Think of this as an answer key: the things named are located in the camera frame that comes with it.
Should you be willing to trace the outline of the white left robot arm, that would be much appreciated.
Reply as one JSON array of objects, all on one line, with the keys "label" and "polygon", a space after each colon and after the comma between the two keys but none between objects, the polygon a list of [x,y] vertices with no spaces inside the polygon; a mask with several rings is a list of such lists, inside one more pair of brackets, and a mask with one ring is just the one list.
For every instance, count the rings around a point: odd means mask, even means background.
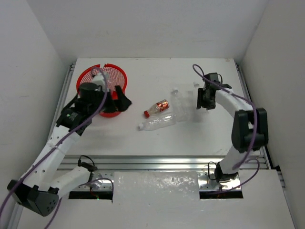
[{"label": "white left robot arm", "polygon": [[119,85],[114,87],[116,98],[104,86],[82,83],[78,93],[63,108],[53,132],[32,166],[18,180],[7,186],[9,196],[19,205],[48,216],[61,197],[89,181],[96,166],[79,162],[77,166],[54,179],[53,176],[71,146],[82,136],[97,114],[124,112],[132,104]]}]

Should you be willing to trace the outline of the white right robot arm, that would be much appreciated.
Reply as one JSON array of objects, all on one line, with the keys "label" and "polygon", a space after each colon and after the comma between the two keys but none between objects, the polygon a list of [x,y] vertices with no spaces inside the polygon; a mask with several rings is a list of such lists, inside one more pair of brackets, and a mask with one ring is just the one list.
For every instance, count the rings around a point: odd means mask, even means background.
[{"label": "white right robot arm", "polygon": [[233,118],[232,146],[214,170],[214,179],[221,183],[234,179],[250,153],[267,145],[267,111],[236,95],[230,85],[222,83],[218,73],[203,75],[202,79],[204,87],[197,89],[196,108],[213,110],[219,104]]}]

